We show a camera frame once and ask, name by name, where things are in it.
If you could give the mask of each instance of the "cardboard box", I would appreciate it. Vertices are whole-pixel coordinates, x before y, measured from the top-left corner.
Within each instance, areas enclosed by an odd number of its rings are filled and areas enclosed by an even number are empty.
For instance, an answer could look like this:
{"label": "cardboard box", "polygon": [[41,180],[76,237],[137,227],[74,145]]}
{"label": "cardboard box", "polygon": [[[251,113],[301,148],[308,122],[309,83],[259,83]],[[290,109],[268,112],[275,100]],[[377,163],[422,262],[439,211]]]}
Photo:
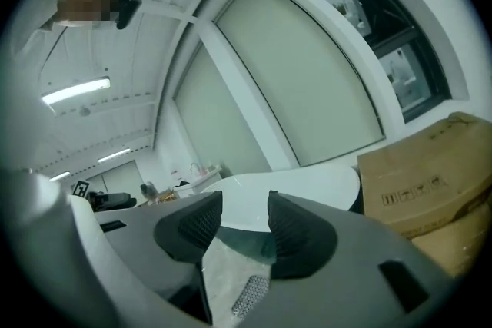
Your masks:
{"label": "cardboard box", "polygon": [[451,276],[466,273],[487,238],[492,222],[488,204],[438,230],[412,239],[412,243]]}
{"label": "cardboard box", "polygon": [[492,185],[492,124],[454,113],[357,158],[364,214],[412,238],[481,203]]}

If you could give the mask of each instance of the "person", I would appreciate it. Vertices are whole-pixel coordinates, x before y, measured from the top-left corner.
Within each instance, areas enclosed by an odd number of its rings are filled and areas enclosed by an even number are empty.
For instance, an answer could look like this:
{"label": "person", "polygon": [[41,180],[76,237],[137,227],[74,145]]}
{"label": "person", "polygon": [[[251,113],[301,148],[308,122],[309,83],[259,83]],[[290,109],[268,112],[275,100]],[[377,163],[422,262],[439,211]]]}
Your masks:
{"label": "person", "polygon": [[155,188],[152,182],[145,182],[140,185],[141,194],[149,201],[155,202],[155,199],[158,197],[157,189]]}
{"label": "person", "polygon": [[0,37],[0,168],[27,169],[54,124],[39,75],[66,28],[125,28],[139,0],[21,0]]}

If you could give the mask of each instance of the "ceiling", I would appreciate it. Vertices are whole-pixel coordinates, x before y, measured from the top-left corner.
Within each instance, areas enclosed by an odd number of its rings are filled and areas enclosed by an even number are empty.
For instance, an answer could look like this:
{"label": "ceiling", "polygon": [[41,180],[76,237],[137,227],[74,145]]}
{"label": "ceiling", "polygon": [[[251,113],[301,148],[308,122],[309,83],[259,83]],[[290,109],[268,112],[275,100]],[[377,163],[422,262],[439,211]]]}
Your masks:
{"label": "ceiling", "polygon": [[171,59],[175,32],[196,2],[143,2],[125,30],[68,28],[56,44],[40,75],[43,93],[104,76],[111,87],[52,105],[57,118],[35,159],[39,173],[70,171],[72,177],[84,177],[101,157],[127,147],[152,149],[170,63],[164,59]]}

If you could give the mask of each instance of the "desk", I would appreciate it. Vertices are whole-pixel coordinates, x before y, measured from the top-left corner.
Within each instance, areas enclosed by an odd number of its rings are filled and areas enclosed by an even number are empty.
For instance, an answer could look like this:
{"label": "desk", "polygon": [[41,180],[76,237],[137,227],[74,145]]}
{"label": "desk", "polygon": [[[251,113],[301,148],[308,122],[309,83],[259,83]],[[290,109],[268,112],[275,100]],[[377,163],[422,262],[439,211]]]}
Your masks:
{"label": "desk", "polygon": [[349,210],[360,185],[352,167],[321,163],[295,170],[235,175],[203,191],[222,191],[222,227],[270,232],[267,204],[271,190]]}
{"label": "desk", "polygon": [[222,177],[220,175],[221,168],[216,167],[214,170],[210,171],[203,177],[192,181],[190,184],[185,186],[175,187],[174,192],[179,198],[185,198],[189,196],[194,196],[201,193],[205,188],[211,186],[212,184],[219,182]]}

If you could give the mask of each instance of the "ceiling light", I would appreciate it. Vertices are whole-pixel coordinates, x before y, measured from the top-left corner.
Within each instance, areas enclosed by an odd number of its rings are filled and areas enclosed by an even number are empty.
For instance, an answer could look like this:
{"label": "ceiling light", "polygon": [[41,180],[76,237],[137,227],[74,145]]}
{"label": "ceiling light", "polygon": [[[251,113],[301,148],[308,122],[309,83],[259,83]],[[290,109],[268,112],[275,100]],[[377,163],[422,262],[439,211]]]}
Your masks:
{"label": "ceiling light", "polygon": [[50,181],[59,181],[60,179],[67,177],[68,175],[70,175],[70,173],[66,171],[63,174],[59,174],[56,177],[51,178]]}
{"label": "ceiling light", "polygon": [[103,161],[110,160],[110,159],[112,159],[113,157],[117,157],[117,156],[119,156],[120,154],[125,154],[125,153],[128,153],[129,151],[131,151],[131,149],[130,149],[129,147],[127,147],[126,149],[123,149],[123,151],[119,151],[119,152],[116,152],[116,153],[110,154],[109,156],[103,157],[102,159],[99,159],[99,160],[98,160],[98,162],[99,162],[99,163],[102,163]]}
{"label": "ceiling light", "polygon": [[58,103],[59,101],[65,100],[66,98],[73,98],[74,96],[79,96],[80,94],[88,93],[90,91],[109,88],[110,85],[109,78],[104,77],[95,81],[85,82],[84,84],[78,84],[71,86],[70,88],[61,89],[60,91],[46,94],[42,97],[42,99],[47,105],[52,105],[54,103]]}

